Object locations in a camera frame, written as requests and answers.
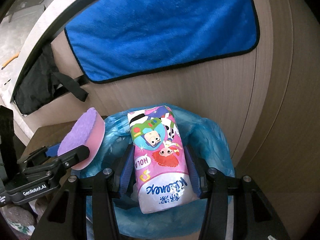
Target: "speech bubble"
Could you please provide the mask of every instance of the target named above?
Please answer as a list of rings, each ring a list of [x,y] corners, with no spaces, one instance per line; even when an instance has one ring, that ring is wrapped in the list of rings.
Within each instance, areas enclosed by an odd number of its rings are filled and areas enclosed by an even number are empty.
[[[138,171],[144,167],[147,167],[150,164],[151,164],[151,158],[146,154],[144,156],[140,156],[137,159],[135,159],[134,168],[136,169],[136,171]]]

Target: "cartoon face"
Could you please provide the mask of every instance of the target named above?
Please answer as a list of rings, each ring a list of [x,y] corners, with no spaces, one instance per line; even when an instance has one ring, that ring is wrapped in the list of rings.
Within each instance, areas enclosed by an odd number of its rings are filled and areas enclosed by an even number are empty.
[[[155,146],[158,142],[160,142],[160,135],[156,130],[146,133],[144,138],[151,146]]]
[[[167,157],[167,156],[173,154],[173,150],[171,150],[170,148],[162,148],[162,149],[160,150],[159,154],[160,154],[161,156]]]

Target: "purple scrubbing surface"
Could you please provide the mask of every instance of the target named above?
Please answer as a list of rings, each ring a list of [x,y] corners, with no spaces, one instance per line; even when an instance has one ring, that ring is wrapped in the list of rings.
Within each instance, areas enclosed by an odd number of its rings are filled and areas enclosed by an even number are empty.
[[[89,157],[73,166],[74,170],[81,170],[89,165],[98,152],[105,132],[105,123],[99,113],[91,107],[75,123],[71,131],[62,140],[58,149],[58,156],[80,146],[85,145],[90,150]]]

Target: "black strap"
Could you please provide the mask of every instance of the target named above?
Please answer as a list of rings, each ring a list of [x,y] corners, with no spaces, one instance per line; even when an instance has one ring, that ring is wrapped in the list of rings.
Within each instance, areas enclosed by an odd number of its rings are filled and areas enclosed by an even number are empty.
[[[88,92],[82,89],[78,82],[60,72],[53,72],[53,75],[70,93],[72,93],[80,101],[85,102]]]

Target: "red-haired cartoon girl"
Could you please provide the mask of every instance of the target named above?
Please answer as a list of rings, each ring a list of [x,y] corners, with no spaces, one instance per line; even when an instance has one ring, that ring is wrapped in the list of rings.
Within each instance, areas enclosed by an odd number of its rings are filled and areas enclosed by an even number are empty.
[[[175,146],[170,146],[162,148],[160,151],[153,152],[152,157],[160,166],[177,167],[179,161],[173,153],[179,156],[179,149]]]

